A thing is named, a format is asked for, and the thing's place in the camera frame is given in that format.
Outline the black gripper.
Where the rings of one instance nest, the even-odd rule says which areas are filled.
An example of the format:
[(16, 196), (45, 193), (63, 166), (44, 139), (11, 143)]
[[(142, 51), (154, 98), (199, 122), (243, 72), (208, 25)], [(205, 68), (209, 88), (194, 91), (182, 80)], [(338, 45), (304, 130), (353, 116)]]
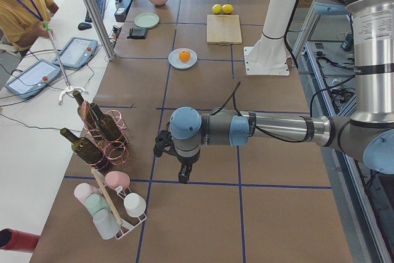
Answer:
[(165, 128), (156, 136), (153, 154), (158, 158), (162, 157), (163, 153), (176, 157), (181, 163), (180, 171), (178, 173), (178, 181), (180, 184), (187, 184), (193, 169), (193, 163), (190, 159), (180, 156), (176, 152), (174, 141), (172, 140), (172, 134), (169, 131), (169, 125), (170, 123), (167, 123)]

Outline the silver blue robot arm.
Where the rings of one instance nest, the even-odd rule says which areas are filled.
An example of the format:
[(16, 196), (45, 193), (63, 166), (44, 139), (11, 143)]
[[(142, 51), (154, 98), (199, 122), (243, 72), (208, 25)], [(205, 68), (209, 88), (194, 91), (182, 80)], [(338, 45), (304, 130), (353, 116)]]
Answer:
[(393, 0), (315, 0), (318, 13), (353, 18), (356, 110), (349, 117), (278, 116), (213, 109), (176, 109), (155, 140), (155, 156), (180, 161), (179, 182), (188, 182), (202, 145), (241, 146), (251, 137), (330, 147), (369, 169), (393, 173)]

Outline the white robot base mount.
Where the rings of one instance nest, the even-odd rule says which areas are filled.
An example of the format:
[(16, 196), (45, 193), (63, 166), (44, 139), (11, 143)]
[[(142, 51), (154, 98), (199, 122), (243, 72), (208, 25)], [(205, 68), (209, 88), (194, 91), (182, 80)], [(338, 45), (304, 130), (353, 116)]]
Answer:
[(297, 0), (270, 0), (261, 38), (244, 48), (247, 75), (289, 75), (286, 32)]

